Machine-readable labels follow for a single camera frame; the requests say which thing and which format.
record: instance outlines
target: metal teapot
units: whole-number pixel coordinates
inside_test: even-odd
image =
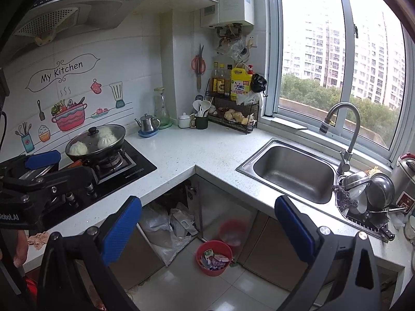
[[[137,122],[143,133],[154,132],[160,127],[160,121],[149,114],[144,114],[144,116],[140,118],[141,123],[136,118],[134,118],[134,120]]]

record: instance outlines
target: green foliage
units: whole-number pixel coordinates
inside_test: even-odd
[[[280,97],[321,110],[330,110],[340,101],[341,94],[340,88],[325,89],[315,80],[302,80],[293,74],[285,74],[282,77]],[[372,103],[367,98],[351,96],[350,102],[358,108],[362,126],[379,134],[389,146],[395,134],[399,110],[392,111],[382,104]],[[355,122],[353,112],[347,112],[347,119]]]

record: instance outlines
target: window pane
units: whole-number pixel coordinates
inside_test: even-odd
[[[353,21],[358,28],[355,39],[354,69],[367,73],[375,92],[366,97],[357,92],[359,80],[353,79],[350,101],[356,105],[362,120],[359,134],[390,148],[398,125],[405,88],[405,47],[401,24],[383,0],[350,0]],[[347,112],[344,127],[354,130],[355,117]]]
[[[342,2],[282,0],[282,9],[279,107],[322,120],[342,93],[346,47]]]

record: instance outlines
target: cupcake decal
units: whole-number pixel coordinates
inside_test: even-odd
[[[39,127],[39,138],[43,142],[48,141],[51,138],[51,132],[45,125],[40,125]]]

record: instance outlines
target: spice rack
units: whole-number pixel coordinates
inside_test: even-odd
[[[208,114],[208,120],[220,125],[231,127],[232,129],[244,132],[245,134],[251,133],[250,129],[247,129],[247,125],[242,125],[240,123],[229,121],[223,116],[224,111],[219,111],[219,108],[224,109],[234,109],[235,111],[240,111],[244,117],[248,117],[250,114],[254,114],[255,124],[252,125],[253,128],[256,128],[258,125],[258,114],[259,114],[259,101],[254,104],[249,105],[237,105],[236,97],[226,96],[217,92],[206,91],[205,97],[211,97],[212,105],[215,105],[217,115]]]

